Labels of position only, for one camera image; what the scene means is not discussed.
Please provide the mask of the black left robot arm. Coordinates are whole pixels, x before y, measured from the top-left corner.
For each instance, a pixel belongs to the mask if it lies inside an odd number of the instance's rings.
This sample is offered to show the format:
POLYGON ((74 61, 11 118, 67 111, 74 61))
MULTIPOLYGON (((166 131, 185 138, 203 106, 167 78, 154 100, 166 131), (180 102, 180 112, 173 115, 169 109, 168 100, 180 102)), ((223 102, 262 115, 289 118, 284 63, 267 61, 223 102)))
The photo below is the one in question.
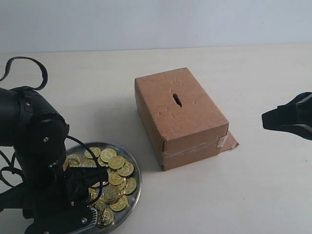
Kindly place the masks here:
POLYGON ((108 175, 103 168, 70 167, 65 140, 69 125, 35 90, 0 91, 0 144, 11 146, 13 165, 22 183, 0 195, 0 208, 22 209, 33 223, 28 234, 81 234, 93 227, 98 213, 91 208, 89 188, 108 175))

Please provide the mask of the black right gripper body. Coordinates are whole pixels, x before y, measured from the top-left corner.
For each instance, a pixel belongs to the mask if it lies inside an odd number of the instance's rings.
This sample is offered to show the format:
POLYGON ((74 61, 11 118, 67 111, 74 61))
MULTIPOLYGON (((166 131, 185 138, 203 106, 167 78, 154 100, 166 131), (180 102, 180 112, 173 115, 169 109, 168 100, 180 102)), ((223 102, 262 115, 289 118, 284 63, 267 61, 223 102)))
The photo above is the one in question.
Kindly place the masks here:
POLYGON ((298 94, 290 102, 261 116, 262 126, 266 130, 287 132, 304 139, 312 139, 312 94, 298 94))

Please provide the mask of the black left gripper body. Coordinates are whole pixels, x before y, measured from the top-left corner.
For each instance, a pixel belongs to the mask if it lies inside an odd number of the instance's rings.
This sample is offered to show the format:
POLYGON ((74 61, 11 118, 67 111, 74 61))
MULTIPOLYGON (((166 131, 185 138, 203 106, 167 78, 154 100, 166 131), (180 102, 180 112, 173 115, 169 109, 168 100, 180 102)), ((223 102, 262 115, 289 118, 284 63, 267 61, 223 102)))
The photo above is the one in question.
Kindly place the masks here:
POLYGON ((25 172, 10 166, 2 172, 22 177, 22 183, 0 194, 0 209, 21 209, 25 219, 34 222, 25 230, 27 234, 82 234, 96 226, 98 213, 91 207, 99 196, 90 198, 89 188, 107 180, 104 167, 68 167, 57 170, 57 164, 42 171, 37 167, 34 180, 25 172))

